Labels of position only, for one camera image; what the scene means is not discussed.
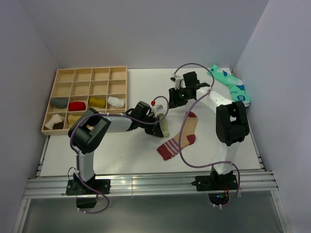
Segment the tan maroon striped sock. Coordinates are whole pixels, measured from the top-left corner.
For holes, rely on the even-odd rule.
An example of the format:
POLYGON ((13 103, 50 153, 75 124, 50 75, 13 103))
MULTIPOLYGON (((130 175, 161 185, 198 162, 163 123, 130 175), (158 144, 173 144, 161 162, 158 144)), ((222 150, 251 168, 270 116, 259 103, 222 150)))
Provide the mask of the tan maroon striped sock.
POLYGON ((195 142, 197 122, 198 117, 196 114, 190 112, 186 118, 182 133, 178 133, 156 149, 164 161, 175 157, 179 153, 179 146, 181 149, 184 149, 195 142))

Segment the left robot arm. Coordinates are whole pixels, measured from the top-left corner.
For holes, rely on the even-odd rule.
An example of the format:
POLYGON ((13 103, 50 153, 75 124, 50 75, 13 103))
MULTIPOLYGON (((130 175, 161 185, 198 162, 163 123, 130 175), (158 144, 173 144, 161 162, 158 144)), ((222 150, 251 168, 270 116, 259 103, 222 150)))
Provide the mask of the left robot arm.
POLYGON ((77 155, 77 188, 89 194, 95 187, 94 151, 107 132, 127 132, 137 128, 146 134, 164 138, 169 136, 166 114, 161 105, 151 107, 140 101, 135 108, 120 114, 99 113, 89 108, 70 128, 70 147, 77 155))

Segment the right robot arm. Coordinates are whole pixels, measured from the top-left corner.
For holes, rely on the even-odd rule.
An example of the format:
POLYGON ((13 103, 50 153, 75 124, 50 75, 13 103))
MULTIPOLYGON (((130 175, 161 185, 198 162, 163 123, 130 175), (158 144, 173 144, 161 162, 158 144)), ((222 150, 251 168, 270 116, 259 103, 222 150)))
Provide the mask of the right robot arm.
POLYGON ((219 162, 212 166, 216 174, 210 177, 211 186, 221 189, 227 183, 226 174, 232 171, 237 149, 249 134, 249 124, 245 105, 241 101, 229 100, 216 91, 211 85, 200 83, 196 72, 192 71, 179 77, 171 77, 175 87, 169 89, 169 108, 184 106, 188 100, 202 102, 216 115, 215 130, 220 141, 219 162))

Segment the pale green ankle sock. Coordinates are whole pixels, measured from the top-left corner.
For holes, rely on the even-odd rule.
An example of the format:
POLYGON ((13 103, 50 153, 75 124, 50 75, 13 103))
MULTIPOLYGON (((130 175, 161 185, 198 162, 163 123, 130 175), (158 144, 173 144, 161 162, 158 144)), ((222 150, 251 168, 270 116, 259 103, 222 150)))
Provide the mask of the pale green ankle sock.
POLYGON ((159 123, 161 132, 163 134, 163 137, 169 137, 169 127, 168 127, 168 123, 167 123, 167 119, 165 117, 163 117, 159 123))

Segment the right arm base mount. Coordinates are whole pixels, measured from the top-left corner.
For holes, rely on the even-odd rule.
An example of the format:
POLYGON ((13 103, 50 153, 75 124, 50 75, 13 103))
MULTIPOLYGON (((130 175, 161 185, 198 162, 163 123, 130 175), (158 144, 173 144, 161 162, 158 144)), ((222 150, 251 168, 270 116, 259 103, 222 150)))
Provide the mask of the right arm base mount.
POLYGON ((220 175, 214 167, 209 175, 196 176, 191 185, 195 186, 198 192, 215 191, 215 193, 208 194, 208 198, 213 207, 220 209, 229 204, 229 192, 239 190, 239 183, 233 171, 220 175))

